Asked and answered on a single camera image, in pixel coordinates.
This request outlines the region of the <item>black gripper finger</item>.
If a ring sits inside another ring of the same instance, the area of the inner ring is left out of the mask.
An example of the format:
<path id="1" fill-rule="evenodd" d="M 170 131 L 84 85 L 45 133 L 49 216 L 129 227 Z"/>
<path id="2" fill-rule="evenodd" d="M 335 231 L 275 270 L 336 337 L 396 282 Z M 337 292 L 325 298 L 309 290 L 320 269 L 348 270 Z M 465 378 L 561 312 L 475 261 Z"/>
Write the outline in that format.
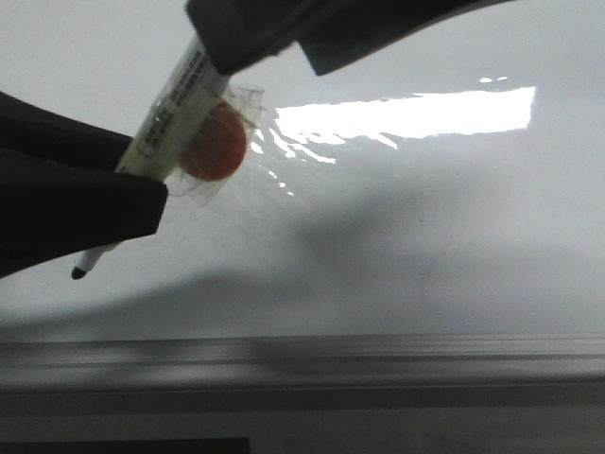
<path id="1" fill-rule="evenodd" d="M 488 1 L 213 1 L 185 5 L 210 61 L 233 75 L 298 44 L 323 76 Z"/>
<path id="2" fill-rule="evenodd" d="M 1 274 L 157 232 L 163 183 L 118 174 L 130 143 L 1 95 Z"/>

